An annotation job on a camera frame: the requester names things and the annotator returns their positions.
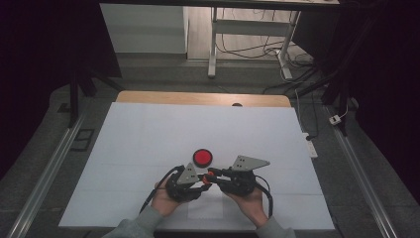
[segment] wrist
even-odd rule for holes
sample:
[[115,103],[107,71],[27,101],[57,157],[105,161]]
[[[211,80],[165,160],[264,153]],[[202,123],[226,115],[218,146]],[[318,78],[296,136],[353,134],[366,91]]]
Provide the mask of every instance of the wrist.
[[254,225],[257,226],[257,228],[264,226],[268,222],[268,217],[263,212],[255,214],[250,219],[254,223]]

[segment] white tabletop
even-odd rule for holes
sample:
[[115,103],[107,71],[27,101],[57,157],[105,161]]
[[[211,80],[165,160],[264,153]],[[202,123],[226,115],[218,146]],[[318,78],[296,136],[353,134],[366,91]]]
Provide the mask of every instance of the white tabletop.
[[[284,227],[334,229],[293,108],[113,103],[61,227],[115,227],[135,218],[170,169],[207,149],[213,168],[238,155],[270,161],[255,170],[271,187]],[[216,185],[160,226],[170,230],[254,230]]]

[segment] table leg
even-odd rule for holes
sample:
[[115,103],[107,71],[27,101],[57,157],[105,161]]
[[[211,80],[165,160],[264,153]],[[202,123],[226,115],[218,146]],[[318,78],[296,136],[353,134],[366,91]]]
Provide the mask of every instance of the table leg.
[[211,23],[211,45],[209,58],[208,77],[216,76],[216,26],[217,26],[217,8],[213,8],[213,18]]
[[299,18],[299,14],[300,14],[300,12],[296,12],[296,11],[291,12],[290,24],[287,28],[287,33],[286,33],[286,36],[284,38],[283,45],[281,47],[281,51],[277,52],[277,58],[278,58],[278,61],[280,62],[280,66],[281,66],[281,70],[282,70],[283,75],[284,75],[284,79],[291,79],[292,78],[291,73],[290,73],[290,69],[287,65],[287,61],[286,61],[285,56],[286,56],[286,53],[287,53],[288,46],[291,42],[291,38],[292,38],[293,33],[294,33],[294,29],[296,27],[296,23],[297,23],[297,19]]

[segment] metal frame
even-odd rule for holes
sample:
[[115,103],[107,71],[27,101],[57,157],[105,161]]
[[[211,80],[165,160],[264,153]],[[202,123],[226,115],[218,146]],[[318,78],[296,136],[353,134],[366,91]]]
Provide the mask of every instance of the metal frame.
[[[333,116],[333,114],[330,113],[330,111],[328,110],[327,106],[324,106],[324,112],[328,118]],[[382,233],[382,236],[386,238],[397,238],[398,235],[395,231],[395,228],[393,227],[392,222],[388,214],[386,213],[382,202],[380,201],[379,197],[374,191],[373,186],[368,178],[368,175],[366,174],[361,162],[359,161],[352,144],[350,143],[347,137],[343,136],[343,134],[337,126],[334,127],[334,132],[349,162],[349,166],[353,171],[356,181],[358,182],[359,187],[361,188],[362,193],[365,196],[367,205],[371,209],[372,215],[376,220],[377,226],[380,232]]]
[[68,150],[70,149],[71,143],[77,135],[77,131],[79,130],[86,117],[92,100],[93,99],[91,98],[86,98],[86,103],[83,106],[80,115],[75,121],[73,127],[67,128],[65,130],[64,135],[62,136],[58,146],[53,152],[49,163],[43,171],[43,174],[32,190],[32,193],[22,208],[21,213],[15,221],[15,224],[9,231],[9,234],[7,235],[8,238],[23,238],[26,236],[32,222],[37,215],[38,210],[43,204],[43,201],[47,196],[51,185],[53,184],[53,180],[59,168],[61,167],[61,164],[64,161]]
[[281,65],[281,71],[285,79],[291,79],[292,75],[285,59],[287,48],[291,42],[291,38],[296,28],[297,19],[300,12],[293,11],[289,23],[278,22],[256,22],[256,21],[241,21],[241,20],[218,20],[217,7],[213,8],[212,16],[212,31],[211,31],[211,46],[209,56],[208,77],[214,78],[216,76],[216,36],[217,34],[230,35],[248,35],[248,36],[273,36],[284,37],[284,42],[281,46],[281,51],[277,52],[277,58]]

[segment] metal bracket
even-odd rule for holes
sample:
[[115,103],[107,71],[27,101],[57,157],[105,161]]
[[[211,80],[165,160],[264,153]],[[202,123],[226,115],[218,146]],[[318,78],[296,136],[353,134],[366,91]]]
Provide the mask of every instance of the metal bracket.
[[268,161],[251,157],[238,156],[232,166],[232,171],[248,172],[268,165]]
[[200,178],[198,178],[195,168],[192,166],[191,163],[189,163],[186,166],[185,170],[182,172],[181,176],[179,177],[176,183],[187,184],[187,183],[193,183],[193,182],[198,182],[198,181],[200,181]]

